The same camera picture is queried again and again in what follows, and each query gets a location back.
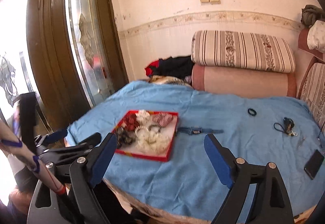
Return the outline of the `pink bolster pillow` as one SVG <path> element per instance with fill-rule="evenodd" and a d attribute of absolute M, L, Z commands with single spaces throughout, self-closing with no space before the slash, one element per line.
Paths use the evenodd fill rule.
<path fill-rule="evenodd" d="M 293 73 L 277 73 L 207 67 L 195 64 L 192 87 L 213 94 L 234 94 L 243 98 L 296 97 L 296 79 Z"/>

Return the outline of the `wooden glass door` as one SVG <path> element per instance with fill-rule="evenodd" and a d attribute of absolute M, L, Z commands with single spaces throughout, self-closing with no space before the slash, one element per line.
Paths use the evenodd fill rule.
<path fill-rule="evenodd" d="M 57 131 L 127 82 L 111 0 L 1 0 L 2 116 L 35 92 Z"/>

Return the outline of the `dark red dotted scrunchie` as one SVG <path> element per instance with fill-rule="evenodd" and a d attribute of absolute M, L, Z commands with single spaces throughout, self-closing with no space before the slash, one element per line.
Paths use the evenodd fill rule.
<path fill-rule="evenodd" d="M 122 121 L 122 127 L 128 132 L 134 132 L 140 126 L 135 113 L 127 114 Z"/>

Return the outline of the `white dotted small scrunchie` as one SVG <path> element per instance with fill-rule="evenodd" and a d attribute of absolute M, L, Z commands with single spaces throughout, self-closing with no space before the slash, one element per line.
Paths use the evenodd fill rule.
<path fill-rule="evenodd" d="M 146 110 L 139 110 L 135 115 L 136 120 L 142 125 L 147 123 L 150 119 L 150 113 Z"/>

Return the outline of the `silver hair clip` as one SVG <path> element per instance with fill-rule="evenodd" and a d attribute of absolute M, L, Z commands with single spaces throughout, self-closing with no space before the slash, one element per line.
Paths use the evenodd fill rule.
<path fill-rule="evenodd" d="M 305 139 L 306 139 L 305 137 L 301 137 L 300 138 L 300 140 L 299 140 L 299 142 L 297 144 L 297 147 L 296 147 L 297 149 L 301 147 L 301 145 L 303 144 L 303 142 L 305 141 Z"/>

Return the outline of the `black gold hair claw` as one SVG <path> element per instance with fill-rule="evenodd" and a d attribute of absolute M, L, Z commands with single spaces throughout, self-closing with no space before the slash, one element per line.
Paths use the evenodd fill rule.
<path fill-rule="evenodd" d="M 292 132 L 292 129 L 294 128 L 295 123 L 292 119 L 285 117 L 283 119 L 284 122 L 284 132 L 289 135 Z"/>

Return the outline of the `cream sheer dotted scrunchie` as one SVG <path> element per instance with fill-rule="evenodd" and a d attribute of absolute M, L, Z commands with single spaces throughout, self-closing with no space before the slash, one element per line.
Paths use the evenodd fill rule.
<path fill-rule="evenodd" d="M 143 154 L 160 155 L 170 146 L 171 139 L 160 132 L 150 131 L 144 126 L 135 129 L 137 149 Z"/>

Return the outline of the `striped floral cushion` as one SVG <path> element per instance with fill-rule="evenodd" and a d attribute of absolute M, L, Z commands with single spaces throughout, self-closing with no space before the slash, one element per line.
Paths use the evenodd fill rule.
<path fill-rule="evenodd" d="M 232 31 L 197 31 L 191 58 L 209 67 L 233 67 L 257 71 L 293 73 L 293 52 L 286 40 L 266 34 Z"/>
<path fill-rule="evenodd" d="M 324 64 L 315 63 L 308 72 L 302 86 L 300 99 L 303 100 L 314 120 L 324 132 L 324 105 L 325 105 L 325 69 Z"/>

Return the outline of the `black smartphone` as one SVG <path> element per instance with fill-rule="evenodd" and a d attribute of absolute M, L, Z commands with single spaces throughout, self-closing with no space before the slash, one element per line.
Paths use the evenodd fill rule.
<path fill-rule="evenodd" d="M 322 153 L 319 150 L 315 150 L 310 159 L 305 164 L 303 169 L 311 180 L 315 179 L 315 176 L 322 166 L 323 161 L 324 156 Z"/>

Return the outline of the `light blue blanket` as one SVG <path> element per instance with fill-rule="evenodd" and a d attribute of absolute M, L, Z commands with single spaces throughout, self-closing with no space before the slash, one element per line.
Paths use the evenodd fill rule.
<path fill-rule="evenodd" d="M 324 169 L 311 180 L 304 166 L 319 149 L 320 129 L 307 105 L 291 97 L 246 99 L 200 92 L 184 85 L 134 81 L 68 127 L 75 145 L 93 133 L 106 136 L 129 110 L 177 112 L 182 127 L 219 129 L 220 144 L 250 164 L 274 162 L 283 178 L 292 211 L 316 205 L 324 192 Z M 283 119 L 295 123 L 284 132 Z M 210 221 L 228 188 L 222 185 L 204 149 L 204 134 L 178 133 L 166 163 L 116 154 L 105 179 L 142 205 L 173 215 Z M 296 148 L 301 137 L 305 141 Z"/>

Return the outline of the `dark clothes pile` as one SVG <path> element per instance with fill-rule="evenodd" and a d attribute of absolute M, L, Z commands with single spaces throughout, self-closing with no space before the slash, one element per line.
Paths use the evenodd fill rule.
<path fill-rule="evenodd" d="M 145 68 L 145 74 L 152 76 L 170 76 L 185 79 L 192 74 L 194 62 L 191 56 L 168 57 L 151 62 Z"/>

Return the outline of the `grey sheer dotted scrunchie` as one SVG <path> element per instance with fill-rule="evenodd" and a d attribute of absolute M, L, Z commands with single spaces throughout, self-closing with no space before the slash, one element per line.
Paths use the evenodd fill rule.
<path fill-rule="evenodd" d="M 120 149 L 124 145 L 131 145 L 135 142 L 136 136 L 132 131 L 127 131 L 123 127 L 118 127 L 115 130 L 115 135 L 117 137 L 117 148 Z"/>

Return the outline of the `striped floral right cushion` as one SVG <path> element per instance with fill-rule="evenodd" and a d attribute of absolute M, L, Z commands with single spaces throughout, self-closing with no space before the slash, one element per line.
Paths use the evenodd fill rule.
<path fill-rule="evenodd" d="M 325 69 L 324 64 L 315 63 L 308 72 L 302 86 L 300 99 L 303 100 L 314 120 L 324 132 L 324 105 L 325 105 Z"/>

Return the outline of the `red white plaid scrunchie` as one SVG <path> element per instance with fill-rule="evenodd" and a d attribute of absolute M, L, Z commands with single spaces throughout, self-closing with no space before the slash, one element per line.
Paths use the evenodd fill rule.
<path fill-rule="evenodd" d="M 152 121 L 161 127 L 166 127 L 173 120 L 173 115 L 166 112 L 160 112 L 152 117 Z"/>

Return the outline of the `red white tray box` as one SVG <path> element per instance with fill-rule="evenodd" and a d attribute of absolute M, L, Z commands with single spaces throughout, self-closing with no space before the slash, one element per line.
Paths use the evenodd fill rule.
<path fill-rule="evenodd" d="M 140 159 L 169 161 L 179 114 L 169 111 L 129 110 L 114 127 L 116 153 Z"/>

